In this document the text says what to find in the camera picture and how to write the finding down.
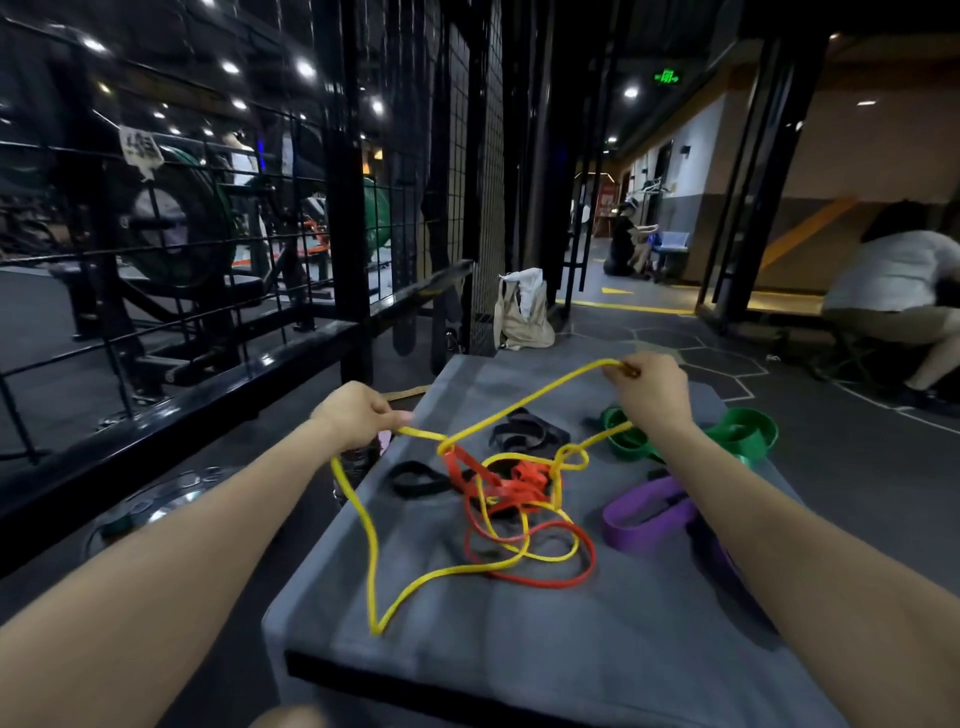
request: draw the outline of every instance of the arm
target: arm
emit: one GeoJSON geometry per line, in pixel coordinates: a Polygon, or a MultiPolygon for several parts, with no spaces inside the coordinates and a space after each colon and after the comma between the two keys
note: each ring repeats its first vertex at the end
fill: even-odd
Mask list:
{"type": "Polygon", "coordinates": [[[854,726],[960,724],[960,599],[820,518],[693,423],[673,358],[607,371],[783,638],[854,726]]]}
{"type": "Polygon", "coordinates": [[[155,725],[314,472],[408,419],[346,384],[246,469],[69,574],[0,629],[0,726],[155,725]]]}

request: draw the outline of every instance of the black metal cage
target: black metal cage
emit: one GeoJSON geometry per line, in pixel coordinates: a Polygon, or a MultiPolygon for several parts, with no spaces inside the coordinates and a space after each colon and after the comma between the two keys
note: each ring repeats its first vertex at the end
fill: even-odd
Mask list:
{"type": "Polygon", "coordinates": [[[63,286],[76,343],[0,357],[0,533],[42,522],[2,570],[320,369],[371,380],[371,338],[409,353],[426,306],[440,366],[451,336],[493,351],[500,27],[492,0],[3,10],[0,271],[63,286]],[[50,452],[29,393],[68,409],[79,361],[117,413],[50,452]]]}

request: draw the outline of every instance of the red resistance band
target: red resistance band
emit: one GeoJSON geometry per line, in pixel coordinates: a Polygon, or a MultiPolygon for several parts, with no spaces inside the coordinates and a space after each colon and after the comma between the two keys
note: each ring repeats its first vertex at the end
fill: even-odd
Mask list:
{"type": "MultiPolygon", "coordinates": [[[[590,575],[593,567],[596,566],[596,549],[593,547],[593,541],[590,539],[590,536],[588,536],[580,526],[562,520],[547,521],[535,525],[527,531],[526,534],[521,533],[517,536],[500,538],[487,532],[483,524],[476,519],[473,507],[470,505],[470,502],[474,498],[477,498],[478,490],[476,479],[480,477],[485,484],[484,495],[497,498],[497,503],[487,507],[489,514],[493,515],[500,511],[505,511],[508,508],[516,508],[524,513],[536,513],[542,509],[539,506],[529,505],[528,503],[531,500],[549,500],[546,494],[550,470],[548,466],[521,460],[511,469],[512,479],[504,480],[474,460],[469,453],[459,445],[453,446],[453,450],[444,455],[444,462],[450,475],[450,482],[452,482],[457,490],[464,496],[464,509],[467,511],[467,518],[470,521],[470,530],[480,534],[488,541],[493,541],[497,544],[511,544],[523,541],[526,536],[533,536],[546,528],[560,528],[580,538],[584,548],[587,550],[589,559],[587,569],[571,579],[529,579],[523,576],[515,576],[505,571],[488,571],[487,576],[491,576],[494,579],[512,581],[515,584],[523,584],[528,587],[538,587],[540,589],[568,589],[569,587],[575,587],[577,584],[580,584],[590,575]],[[476,473],[470,483],[465,482],[460,466],[457,464],[458,460],[476,473]]],[[[467,531],[464,536],[464,551],[467,554],[467,558],[474,564],[483,564],[484,562],[480,557],[470,548],[470,530],[467,531]]]]}

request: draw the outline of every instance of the green exit sign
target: green exit sign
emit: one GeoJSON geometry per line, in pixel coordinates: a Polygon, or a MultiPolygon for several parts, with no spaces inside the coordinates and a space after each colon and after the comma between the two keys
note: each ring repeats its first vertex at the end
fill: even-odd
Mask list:
{"type": "Polygon", "coordinates": [[[654,74],[654,81],[660,85],[676,85],[680,82],[680,74],[673,68],[664,68],[660,73],[654,74]]]}

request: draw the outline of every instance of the paper sign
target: paper sign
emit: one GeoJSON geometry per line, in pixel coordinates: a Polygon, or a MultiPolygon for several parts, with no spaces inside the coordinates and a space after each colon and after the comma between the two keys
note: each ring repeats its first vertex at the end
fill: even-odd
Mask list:
{"type": "Polygon", "coordinates": [[[163,164],[163,154],[156,146],[154,135],[141,129],[118,127],[120,134],[120,148],[127,164],[132,164],[140,170],[140,174],[147,180],[154,178],[154,170],[163,164]]]}

